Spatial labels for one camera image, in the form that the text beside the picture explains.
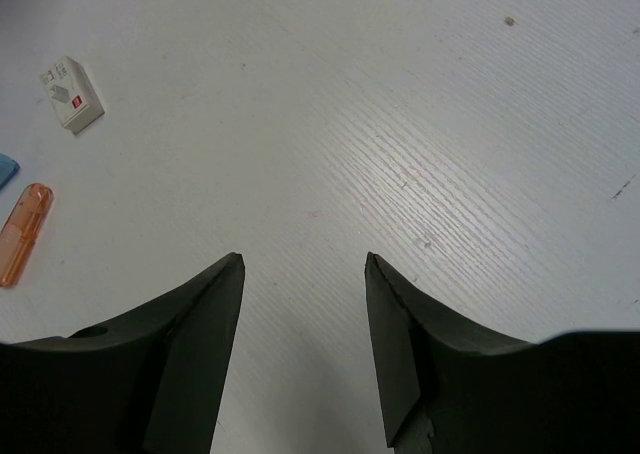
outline white box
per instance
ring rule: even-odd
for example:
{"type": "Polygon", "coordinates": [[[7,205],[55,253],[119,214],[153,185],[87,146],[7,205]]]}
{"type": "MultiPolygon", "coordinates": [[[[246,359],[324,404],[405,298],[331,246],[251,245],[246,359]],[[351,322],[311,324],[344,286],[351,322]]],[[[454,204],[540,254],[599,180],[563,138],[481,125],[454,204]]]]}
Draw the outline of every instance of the white box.
{"type": "Polygon", "coordinates": [[[104,114],[80,64],[64,56],[40,76],[60,124],[77,134],[104,114]]]}

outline blue object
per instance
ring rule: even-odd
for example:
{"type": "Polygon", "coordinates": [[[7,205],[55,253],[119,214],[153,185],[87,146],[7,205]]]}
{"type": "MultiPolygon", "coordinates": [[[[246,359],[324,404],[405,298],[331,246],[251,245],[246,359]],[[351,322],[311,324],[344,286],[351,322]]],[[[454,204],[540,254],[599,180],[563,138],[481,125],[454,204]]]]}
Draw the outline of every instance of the blue object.
{"type": "Polygon", "coordinates": [[[0,189],[7,185],[16,172],[20,170],[20,164],[10,157],[0,154],[0,189]]]}

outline black scratch mark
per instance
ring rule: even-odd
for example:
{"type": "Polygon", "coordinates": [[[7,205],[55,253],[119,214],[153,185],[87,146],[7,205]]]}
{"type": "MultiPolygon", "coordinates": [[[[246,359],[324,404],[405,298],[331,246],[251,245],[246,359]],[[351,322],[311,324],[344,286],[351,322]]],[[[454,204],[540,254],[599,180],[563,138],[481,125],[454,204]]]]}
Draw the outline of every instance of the black scratch mark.
{"type": "Polygon", "coordinates": [[[631,181],[636,177],[636,175],[634,174],[633,176],[631,176],[631,179],[629,179],[627,182],[625,182],[622,187],[620,188],[620,190],[618,192],[616,192],[616,194],[611,198],[613,200],[616,200],[618,197],[620,197],[620,195],[622,194],[622,191],[625,190],[625,188],[631,184],[631,181]]]}

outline translucent orange plastic case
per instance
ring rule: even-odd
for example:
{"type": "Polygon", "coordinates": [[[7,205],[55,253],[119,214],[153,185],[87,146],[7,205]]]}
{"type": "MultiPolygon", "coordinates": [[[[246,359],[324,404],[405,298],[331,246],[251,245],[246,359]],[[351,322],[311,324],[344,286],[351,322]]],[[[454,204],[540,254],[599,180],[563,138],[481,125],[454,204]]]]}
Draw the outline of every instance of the translucent orange plastic case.
{"type": "Polygon", "coordinates": [[[22,192],[0,232],[0,286],[14,286],[20,279],[52,202],[53,192],[42,184],[22,192]]]}

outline stain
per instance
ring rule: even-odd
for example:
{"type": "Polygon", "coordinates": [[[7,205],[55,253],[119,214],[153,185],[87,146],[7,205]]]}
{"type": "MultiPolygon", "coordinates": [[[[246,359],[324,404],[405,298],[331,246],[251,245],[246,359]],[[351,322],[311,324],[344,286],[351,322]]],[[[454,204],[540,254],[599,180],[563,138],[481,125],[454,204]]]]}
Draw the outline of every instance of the stain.
{"type": "Polygon", "coordinates": [[[616,193],[615,193],[615,195],[614,195],[611,199],[613,199],[613,200],[615,201],[617,198],[619,198],[619,197],[622,195],[622,191],[624,191],[624,190],[627,188],[627,186],[628,186],[629,184],[631,184],[631,181],[632,181],[635,177],[636,177],[636,175],[635,175],[635,174],[634,174],[633,176],[631,176],[631,179],[629,179],[627,182],[625,182],[625,183],[622,185],[622,187],[620,188],[620,190],[619,190],[618,192],[616,192],[616,193]]]}

